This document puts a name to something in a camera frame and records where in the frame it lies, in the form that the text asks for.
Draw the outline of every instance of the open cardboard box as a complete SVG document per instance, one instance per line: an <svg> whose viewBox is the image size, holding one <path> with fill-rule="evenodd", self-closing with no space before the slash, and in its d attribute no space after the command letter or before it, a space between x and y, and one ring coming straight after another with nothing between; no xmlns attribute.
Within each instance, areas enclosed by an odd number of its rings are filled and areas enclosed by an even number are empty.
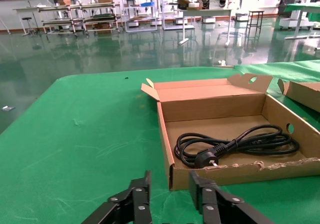
<svg viewBox="0 0 320 224"><path fill-rule="evenodd" d="M320 82L283 82L279 79L278 85L282 93L290 99L320 112Z"/></svg>
<svg viewBox="0 0 320 224"><path fill-rule="evenodd" d="M219 185L320 174L320 133L265 94L271 80L272 76L245 74L166 83L147 79L149 85L142 84L141 89L158 100L165 170L171 190L188 188L189 168L173 152L181 134L196 132L232 140L254 126L269 123L285 132L293 126L292 137L299 142L300 150L282 156L232 153L221 158L217 167L196 169L198 174ZM197 143L187 151L197 153L206 147L209 145Z"/></svg>

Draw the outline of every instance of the box hole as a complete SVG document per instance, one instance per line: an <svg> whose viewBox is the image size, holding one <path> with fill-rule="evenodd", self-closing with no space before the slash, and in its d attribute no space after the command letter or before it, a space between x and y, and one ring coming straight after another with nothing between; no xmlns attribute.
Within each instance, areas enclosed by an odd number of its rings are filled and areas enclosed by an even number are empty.
<svg viewBox="0 0 320 224"><path fill-rule="evenodd" d="M294 132L295 128L294 128L294 126L292 124L289 123L286 126L286 130L287 130L288 133L292 134Z"/></svg>
<svg viewBox="0 0 320 224"><path fill-rule="evenodd" d="M257 79L256 76L252 77L252 78L249 80L249 83L253 83L254 81L256 81L256 79Z"/></svg>

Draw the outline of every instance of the white table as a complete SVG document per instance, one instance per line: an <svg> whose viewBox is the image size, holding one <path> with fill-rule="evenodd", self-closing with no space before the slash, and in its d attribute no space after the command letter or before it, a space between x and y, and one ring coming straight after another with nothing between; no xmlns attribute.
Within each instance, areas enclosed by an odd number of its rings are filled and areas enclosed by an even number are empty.
<svg viewBox="0 0 320 224"><path fill-rule="evenodd" d="M320 38L320 35L311 35L311 36L309 36L309 35L300 35L300 36L298 36L303 12L319 14L320 13L320 8L313 8L311 6L305 6L302 9L297 10L297 11L300 11L300 14L299 14L298 23L296 25L295 32L294 32L295 35L293 37L286 37L285 40L306 39L308 37L310 37L310 38Z"/></svg>
<svg viewBox="0 0 320 224"><path fill-rule="evenodd" d="M14 11L16 11L16 14L18 15L19 17L19 20L20 20L20 23L22 25L22 28L23 28L23 31L24 33L26 34L26 29L25 29L25 26L24 26L24 23L23 23L23 20L20 16L21 13L34 13L34 12L38 12L38 9L37 7L26 7L26 8L20 8L20 9L13 9Z"/></svg>
<svg viewBox="0 0 320 224"><path fill-rule="evenodd" d="M226 43L224 45L225 47L228 47L230 43L231 12L232 12L232 9L183 10L182 11L183 23L184 23L185 17L229 16L228 34L226 37ZM189 40L188 38L186 38L186 35L185 35L186 33L185 25L182 25L182 30L183 30L183 40L179 42L179 45L182 45Z"/></svg>

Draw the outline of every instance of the cable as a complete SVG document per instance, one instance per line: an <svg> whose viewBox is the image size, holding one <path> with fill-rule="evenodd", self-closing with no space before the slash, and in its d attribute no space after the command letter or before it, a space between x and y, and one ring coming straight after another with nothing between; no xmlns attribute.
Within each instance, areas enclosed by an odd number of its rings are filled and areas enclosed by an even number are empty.
<svg viewBox="0 0 320 224"><path fill-rule="evenodd" d="M259 129L272 128L276 132L268 132L245 138ZM189 154L185 150L194 143L206 143L213 147L201 150L197 154ZM286 155L299 150L299 143L290 135L282 132L277 125L259 125L251 128L233 140L219 140L198 133L185 133L176 140L175 156L190 168L203 168L218 165L221 157L227 153L242 152L255 155Z"/></svg>

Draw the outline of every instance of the green floor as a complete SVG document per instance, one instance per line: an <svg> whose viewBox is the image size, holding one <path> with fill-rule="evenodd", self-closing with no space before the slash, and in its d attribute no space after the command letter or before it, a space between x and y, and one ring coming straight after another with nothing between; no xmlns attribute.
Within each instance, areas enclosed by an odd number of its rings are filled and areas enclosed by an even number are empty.
<svg viewBox="0 0 320 224"><path fill-rule="evenodd" d="M0 35L0 133L17 119L58 78L74 74L117 72L190 66L261 64L319 59L318 39L285 41L293 31L280 31L277 19L265 19L260 35L249 38L232 23L230 46L224 47L228 23L196 24L190 39L178 46L181 31L158 31L119 35L104 34L87 39L73 36L22 37Z"/></svg>

